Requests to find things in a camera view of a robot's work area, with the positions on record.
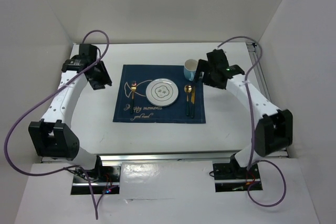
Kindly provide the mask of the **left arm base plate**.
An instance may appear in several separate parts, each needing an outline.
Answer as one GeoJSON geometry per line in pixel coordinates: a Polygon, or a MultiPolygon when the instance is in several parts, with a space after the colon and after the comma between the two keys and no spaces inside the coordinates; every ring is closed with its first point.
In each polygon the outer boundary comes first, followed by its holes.
{"type": "MultiPolygon", "coordinates": [[[[92,191],[94,195],[101,195],[106,192],[108,195],[116,195],[120,192],[121,165],[112,164],[112,166],[103,166],[101,174],[93,178],[90,176],[92,191]]],[[[73,174],[71,195],[90,195],[89,183],[84,172],[79,168],[68,169],[73,174]]]]}

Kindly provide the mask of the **blue fish placemat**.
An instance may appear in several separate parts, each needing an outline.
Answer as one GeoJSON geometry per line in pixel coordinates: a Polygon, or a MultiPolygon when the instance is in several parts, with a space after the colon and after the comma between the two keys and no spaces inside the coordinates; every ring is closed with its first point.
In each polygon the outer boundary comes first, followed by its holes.
{"type": "Polygon", "coordinates": [[[184,67],[177,65],[124,65],[114,122],[204,124],[202,83],[195,86],[195,101],[186,94],[184,67]]]}

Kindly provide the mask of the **gold fork green handle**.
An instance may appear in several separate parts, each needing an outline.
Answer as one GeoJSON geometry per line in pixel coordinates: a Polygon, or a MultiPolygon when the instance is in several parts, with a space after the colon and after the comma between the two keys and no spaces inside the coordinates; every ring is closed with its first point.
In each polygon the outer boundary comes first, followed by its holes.
{"type": "Polygon", "coordinates": [[[137,83],[136,81],[132,81],[131,83],[131,103],[130,103],[130,114],[134,113],[134,94],[136,92],[137,83]]]}

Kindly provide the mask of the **gold spoon green handle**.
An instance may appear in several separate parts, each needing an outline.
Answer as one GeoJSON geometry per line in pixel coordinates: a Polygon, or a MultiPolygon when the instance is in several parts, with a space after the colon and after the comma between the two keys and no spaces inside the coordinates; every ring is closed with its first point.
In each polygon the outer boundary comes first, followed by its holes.
{"type": "Polygon", "coordinates": [[[184,87],[184,91],[186,93],[186,116],[190,115],[190,102],[189,102],[189,94],[192,92],[192,86],[186,85],[184,87]]]}

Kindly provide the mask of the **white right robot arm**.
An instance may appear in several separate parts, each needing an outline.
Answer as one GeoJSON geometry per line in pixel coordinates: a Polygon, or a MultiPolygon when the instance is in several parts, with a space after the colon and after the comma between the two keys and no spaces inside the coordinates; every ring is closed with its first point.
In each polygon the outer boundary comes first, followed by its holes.
{"type": "Polygon", "coordinates": [[[230,92],[250,111],[251,143],[230,157],[229,172],[233,177],[242,177],[254,162],[292,144],[292,113],[272,104],[240,66],[229,65],[223,50],[215,49],[207,53],[206,60],[198,61],[194,81],[230,92]]]}

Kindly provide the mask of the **blue mug white inside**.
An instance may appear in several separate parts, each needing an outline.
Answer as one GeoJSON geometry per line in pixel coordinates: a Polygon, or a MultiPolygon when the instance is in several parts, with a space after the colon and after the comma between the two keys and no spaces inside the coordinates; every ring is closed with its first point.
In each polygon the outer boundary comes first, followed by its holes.
{"type": "Polygon", "coordinates": [[[194,59],[188,59],[184,63],[184,77],[188,81],[193,81],[197,69],[198,61],[194,59]]]}

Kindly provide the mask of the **white plate with green rim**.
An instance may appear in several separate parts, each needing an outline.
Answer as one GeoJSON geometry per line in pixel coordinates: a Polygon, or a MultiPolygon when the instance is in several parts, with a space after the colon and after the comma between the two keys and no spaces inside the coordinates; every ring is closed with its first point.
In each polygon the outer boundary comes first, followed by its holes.
{"type": "Polygon", "coordinates": [[[152,105],[166,107],[172,105],[177,100],[179,91],[173,81],[160,78],[148,84],[145,95],[152,105]]]}

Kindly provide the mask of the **gold knife green handle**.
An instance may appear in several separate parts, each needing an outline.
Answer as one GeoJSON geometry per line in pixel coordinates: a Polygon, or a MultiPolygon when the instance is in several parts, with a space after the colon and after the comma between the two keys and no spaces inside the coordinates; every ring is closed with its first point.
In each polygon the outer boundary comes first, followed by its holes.
{"type": "Polygon", "coordinates": [[[195,92],[196,92],[196,86],[192,86],[192,93],[191,93],[191,118],[193,119],[195,116],[195,92]]]}

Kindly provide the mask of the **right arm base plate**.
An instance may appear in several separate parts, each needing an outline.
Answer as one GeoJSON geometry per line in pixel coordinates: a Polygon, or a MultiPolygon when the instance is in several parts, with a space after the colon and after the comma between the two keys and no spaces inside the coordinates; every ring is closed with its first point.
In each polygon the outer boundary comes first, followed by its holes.
{"type": "Polygon", "coordinates": [[[214,178],[217,193],[247,191],[250,185],[250,190],[263,190],[257,165],[253,165],[249,172],[235,175],[228,163],[214,163],[209,175],[214,178]]]}

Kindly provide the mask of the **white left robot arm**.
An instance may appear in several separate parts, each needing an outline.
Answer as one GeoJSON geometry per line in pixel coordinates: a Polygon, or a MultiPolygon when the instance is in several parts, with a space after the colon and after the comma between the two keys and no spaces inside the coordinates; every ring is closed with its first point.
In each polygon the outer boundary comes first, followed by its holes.
{"type": "Polygon", "coordinates": [[[100,49],[91,44],[81,44],[79,53],[66,60],[61,69],[61,91],[38,122],[28,127],[33,145],[40,157],[64,159],[85,169],[91,181],[103,177],[101,158],[80,147],[79,139],[71,130],[73,112],[86,85],[93,90],[111,86],[103,61],[96,62],[100,49]]]}

